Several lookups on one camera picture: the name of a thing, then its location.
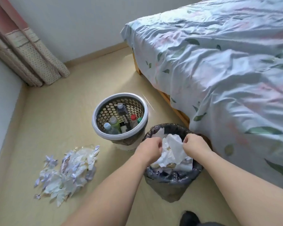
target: foot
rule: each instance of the foot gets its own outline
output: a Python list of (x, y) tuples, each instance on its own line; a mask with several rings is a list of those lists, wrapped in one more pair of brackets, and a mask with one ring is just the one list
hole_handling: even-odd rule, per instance
[(181, 217), (179, 226), (196, 226), (197, 224), (200, 224), (197, 215), (191, 211), (185, 211)]

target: pink curtain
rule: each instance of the pink curtain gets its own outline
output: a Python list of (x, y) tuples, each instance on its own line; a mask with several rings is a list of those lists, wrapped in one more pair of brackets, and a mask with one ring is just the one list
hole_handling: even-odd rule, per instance
[(50, 85), (70, 74), (8, 0), (0, 0), (0, 58), (30, 86)]

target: mesh trash can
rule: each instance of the mesh trash can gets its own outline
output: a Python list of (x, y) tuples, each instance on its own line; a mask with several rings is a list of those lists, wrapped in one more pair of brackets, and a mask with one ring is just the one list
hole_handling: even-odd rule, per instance
[[(117, 114), (117, 103), (123, 103), (128, 110), (128, 115), (119, 116)], [(109, 123), (109, 119), (115, 116), (119, 122), (130, 124), (131, 115), (142, 117), (141, 122), (126, 133), (119, 135), (109, 135), (105, 133), (104, 124)], [(92, 117), (92, 126), (95, 132), (102, 138), (110, 140), (121, 150), (133, 150), (142, 142), (145, 135), (145, 128), (148, 122), (147, 103), (138, 95), (133, 93), (118, 93), (102, 100), (95, 108)]]
[[(164, 128), (165, 134), (177, 134), (183, 141), (188, 133), (192, 133), (189, 129), (179, 124), (160, 124), (155, 125), (145, 135), (143, 141), (151, 138), (160, 128)], [(191, 171), (173, 171), (168, 174), (166, 172), (156, 173), (151, 166), (144, 172), (144, 177), (148, 185), (164, 200), (168, 202), (178, 201), (185, 193), (189, 185), (194, 181), (203, 170), (196, 160), (193, 160), (193, 169)]]

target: wooden bed frame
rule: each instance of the wooden bed frame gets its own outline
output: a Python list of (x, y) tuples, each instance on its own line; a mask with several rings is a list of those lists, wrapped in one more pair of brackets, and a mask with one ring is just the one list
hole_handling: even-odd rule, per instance
[[(134, 65), (135, 65), (135, 69), (136, 69), (136, 72), (139, 74), (139, 75), (142, 75), (142, 72), (141, 70), (139, 69), (137, 63), (136, 63), (136, 60), (135, 60), (135, 55), (133, 53), (133, 59), (134, 59)], [(170, 104), (170, 96), (167, 95), (166, 93), (160, 91), (160, 90), (157, 90), (161, 95), (162, 97), (165, 99), (165, 101), (169, 104), (169, 106), (171, 106)], [(171, 108), (174, 110), (174, 112), (177, 114), (177, 116), (179, 116), (179, 118), (182, 120), (182, 122), (185, 124), (185, 126), (189, 127), (189, 124), (190, 124), (190, 119), (187, 115), (185, 115), (182, 111), (179, 111), (177, 109), (174, 109), (172, 106)]]

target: white rim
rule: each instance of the white rim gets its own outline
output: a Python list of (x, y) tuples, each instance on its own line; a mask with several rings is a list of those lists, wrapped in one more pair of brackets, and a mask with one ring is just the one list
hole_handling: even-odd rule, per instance
[[(141, 122), (135, 128), (133, 128), (132, 130), (130, 130), (126, 133), (119, 134), (119, 135), (109, 135), (109, 134), (102, 132), (98, 128), (98, 126), (97, 126), (97, 114), (98, 114), (98, 111), (100, 110), (100, 108), (104, 104), (106, 104), (111, 99), (118, 98), (118, 97), (132, 97), (132, 98), (139, 100), (142, 103), (142, 105), (144, 106), (144, 116), (143, 116)], [(129, 137), (135, 135), (136, 133), (138, 133), (146, 125), (147, 120), (148, 120), (148, 106), (147, 106), (147, 103), (144, 101), (144, 99), (142, 99), (140, 96), (133, 94), (133, 93), (117, 93), (117, 94), (111, 95), (110, 97), (107, 97), (104, 100), (102, 100), (101, 103), (95, 108), (93, 115), (92, 115), (92, 127), (95, 130), (96, 134), (98, 134), (100, 137), (102, 137), (106, 140), (124, 140), (124, 139), (129, 138)]]

